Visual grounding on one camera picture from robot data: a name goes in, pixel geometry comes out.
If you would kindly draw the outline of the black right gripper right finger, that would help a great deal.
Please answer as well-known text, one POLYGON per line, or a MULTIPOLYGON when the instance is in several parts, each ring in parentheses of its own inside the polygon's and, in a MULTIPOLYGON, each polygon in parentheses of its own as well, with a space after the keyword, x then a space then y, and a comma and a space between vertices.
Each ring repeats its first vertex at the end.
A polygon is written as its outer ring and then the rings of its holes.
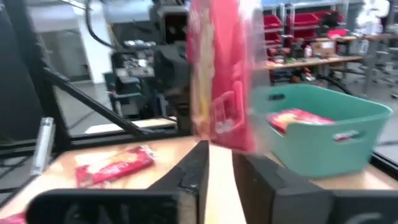
POLYGON ((327 190, 269 158, 232 158, 247 224, 398 224, 398 190, 327 190))

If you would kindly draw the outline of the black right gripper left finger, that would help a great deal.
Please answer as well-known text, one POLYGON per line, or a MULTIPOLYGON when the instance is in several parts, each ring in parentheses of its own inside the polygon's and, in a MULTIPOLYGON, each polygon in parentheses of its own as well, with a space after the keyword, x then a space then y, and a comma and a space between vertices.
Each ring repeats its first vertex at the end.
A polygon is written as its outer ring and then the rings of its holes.
POLYGON ((54 189, 33 198, 27 224, 204 224, 209 144, 200 141, 145 190, 54 189))

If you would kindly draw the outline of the red popcorn bag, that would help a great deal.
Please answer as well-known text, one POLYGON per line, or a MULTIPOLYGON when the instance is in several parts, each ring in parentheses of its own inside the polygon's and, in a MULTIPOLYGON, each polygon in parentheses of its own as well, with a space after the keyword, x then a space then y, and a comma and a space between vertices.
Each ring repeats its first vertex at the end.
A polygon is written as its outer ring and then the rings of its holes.
POLYGON ((0 224, 27 224, 25 220, 25 213, 16 213, 8 217, 0 219, 0 224))
POLYGON ((266 59, 261 0, 191 0, 187 58, 193 132, 201 139, 254 152, 251 79, 266 59))
POLYGON ((155 163, 149 146, 130 147, 105 159, 75 169, 78 188, 106 188, 112 181, 146 169, 155 163))
POLYGON ((281 134, 286 133, 287 126, 292 123, 333 124, 334 121, 297 108, 271 113, 267 116, 270 126, 281 134))

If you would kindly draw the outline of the teal plastic basket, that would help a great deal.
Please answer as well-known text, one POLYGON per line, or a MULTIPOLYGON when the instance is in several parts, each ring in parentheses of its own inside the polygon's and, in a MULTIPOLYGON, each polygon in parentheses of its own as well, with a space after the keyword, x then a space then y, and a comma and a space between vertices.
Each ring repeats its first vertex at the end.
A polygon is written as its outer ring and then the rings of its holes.
POLYGON ((251 93, 257 135, 290 170, 311 178, 363 170, 392 114, 380 103, 314 85, 257 87, 251 93), (283 135, 267 116, 297 108, 333 124, 292 123, 283 135))

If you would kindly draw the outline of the black equipment rack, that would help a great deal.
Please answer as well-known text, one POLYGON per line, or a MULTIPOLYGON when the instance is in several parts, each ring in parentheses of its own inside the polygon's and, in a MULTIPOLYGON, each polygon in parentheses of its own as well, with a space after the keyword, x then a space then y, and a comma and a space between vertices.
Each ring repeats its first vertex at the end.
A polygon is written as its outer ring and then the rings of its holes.
POLYGON ((114 51, 111 71, 104 73, 111 109, 129 120, 153 118, 161 114, 157 92, 149 86, 155 77, 155 42, 128 40, 126 48, 114 51))

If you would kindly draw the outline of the long wooden workbench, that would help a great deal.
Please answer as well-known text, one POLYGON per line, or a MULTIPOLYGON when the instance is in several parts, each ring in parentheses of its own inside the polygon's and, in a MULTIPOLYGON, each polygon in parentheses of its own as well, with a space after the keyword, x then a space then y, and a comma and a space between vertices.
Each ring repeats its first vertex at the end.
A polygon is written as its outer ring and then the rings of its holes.
POLYGON ((306 59, 304 62, 293 62, 293 63, 279 63, 279 62, 271 62, 265 61, 264 63, 257 65, 255 71, 266 71, 266 70, 280 70, 280 69, 288 69, 288 68, 307 68, 307 67, 321 67, 324 66, 325 69, 328 69, 331 64, 334 63, 347 63, 347 62, 366 62, 368 63, 368 70, 366 75, 367 82, 370 82, 369 73, 373 70, 375 63, 371 61, 371 56, 376 54, 377 45, 382 40, 391 40, 391 39, 398 39, 397 34, 378 34, 378 35, 365 35, 363 37, 355 37, 355 36, 346 36, 346 37, 339 37, 337 39, 327 39, 327 38, 320 38, 315 39, 316 42, 332 42, 333 44, 336 43, 343 43, 346 44, 346 54, 349 54, 349 44, 355 40, 367 40, 369 42, 368 47, 368 55, 332 55, 327 58, 310 58, 306 59))

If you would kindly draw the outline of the cardboard box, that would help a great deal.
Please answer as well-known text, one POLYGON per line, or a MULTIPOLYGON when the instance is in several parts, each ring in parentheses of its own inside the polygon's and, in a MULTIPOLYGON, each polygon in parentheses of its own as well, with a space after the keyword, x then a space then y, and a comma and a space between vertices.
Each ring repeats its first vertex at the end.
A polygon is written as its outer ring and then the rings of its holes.
POLYGON ((336 54, 335 41, 316 41, 312 43, 312 54, 314 57, 329 58, 336 54))

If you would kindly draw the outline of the red bin shelf rack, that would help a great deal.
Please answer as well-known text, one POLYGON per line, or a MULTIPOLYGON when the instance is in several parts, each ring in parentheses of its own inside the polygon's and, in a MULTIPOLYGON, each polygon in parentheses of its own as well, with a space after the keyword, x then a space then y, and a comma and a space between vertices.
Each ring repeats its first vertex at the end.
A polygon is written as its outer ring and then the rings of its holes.
POLYGON ((286 31, 290 35, 293 32, 294 39, 310 40, 316 37, 315 29, 318 28, 319 18, 314 13, 300 13, 294 17, 293 28, 290 27, 290 17, 286 17, 285 27, 277 15, 264 16, 264 38, 269 44, 281 43, 281 32, 286 31))

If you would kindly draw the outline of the white humanoid robot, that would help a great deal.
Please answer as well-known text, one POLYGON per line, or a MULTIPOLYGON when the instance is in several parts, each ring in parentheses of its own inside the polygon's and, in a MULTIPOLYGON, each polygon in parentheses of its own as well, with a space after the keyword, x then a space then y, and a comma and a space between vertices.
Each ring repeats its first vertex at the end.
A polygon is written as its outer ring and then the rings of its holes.
POLYGON ((383 30, 382 19, 389 13, 388 0, 363 0, 363 6, 356 18, 360 35, 378 35, 383 30))

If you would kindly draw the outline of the silver metal bracket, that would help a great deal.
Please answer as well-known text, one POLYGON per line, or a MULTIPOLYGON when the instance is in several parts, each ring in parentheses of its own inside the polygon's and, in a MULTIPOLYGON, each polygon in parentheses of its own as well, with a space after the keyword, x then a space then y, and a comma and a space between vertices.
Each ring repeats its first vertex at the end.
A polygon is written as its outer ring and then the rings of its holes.
POLYGON ((31 175, 42 174, 50 162, 55 137, 55 122, 51 117, 44 117, 40 121, 34 156, 32 158, 31 175))

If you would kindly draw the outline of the black diagonal frame strut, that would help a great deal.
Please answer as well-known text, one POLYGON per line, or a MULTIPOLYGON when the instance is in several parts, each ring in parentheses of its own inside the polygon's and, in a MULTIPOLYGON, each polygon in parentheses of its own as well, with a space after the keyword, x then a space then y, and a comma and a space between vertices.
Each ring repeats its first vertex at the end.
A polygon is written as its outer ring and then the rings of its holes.
POLYGON ((130 121, 120 117, 115 112, 107 109, 102 104, 98 103, 96 100, 89 97, 87 94, 83 93, 76 87, 74 87, 68 79, 61 75, 60 73, 53 72, 50 68, 44 67, 45 78, 53 85, 59 87, 63 91, 67 92, 69 95, 91 108, 95 112, 99 113, 101 116, 108 119, 113 124, 119 126, 125 132, 133 136, 143 136, 145 134, 151 133, 151 130, 146 128, 140 128, 137 125, 131 123, 130 121))

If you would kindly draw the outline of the black frame post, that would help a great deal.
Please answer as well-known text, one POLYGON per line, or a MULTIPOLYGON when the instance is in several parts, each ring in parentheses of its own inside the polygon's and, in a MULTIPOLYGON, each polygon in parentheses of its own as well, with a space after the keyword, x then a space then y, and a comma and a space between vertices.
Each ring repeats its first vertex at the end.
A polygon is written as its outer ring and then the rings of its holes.
POLYGON ((25 0, 0 0, 0 149, 32 143, 43 117, 55 120, 55 148, 71 143, 25 0))

